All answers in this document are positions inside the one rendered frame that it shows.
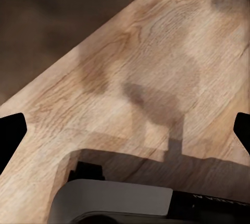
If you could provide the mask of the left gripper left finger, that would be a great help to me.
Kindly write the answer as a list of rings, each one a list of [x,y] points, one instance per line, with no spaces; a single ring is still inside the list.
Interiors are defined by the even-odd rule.
[[[0,118],[0,175],[27,133],[23,113]]]

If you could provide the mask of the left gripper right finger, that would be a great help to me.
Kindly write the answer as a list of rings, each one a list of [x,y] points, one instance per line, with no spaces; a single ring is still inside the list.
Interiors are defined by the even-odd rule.
[[[250,115],[239,112],[234,122],[233,131],[250,154]]]

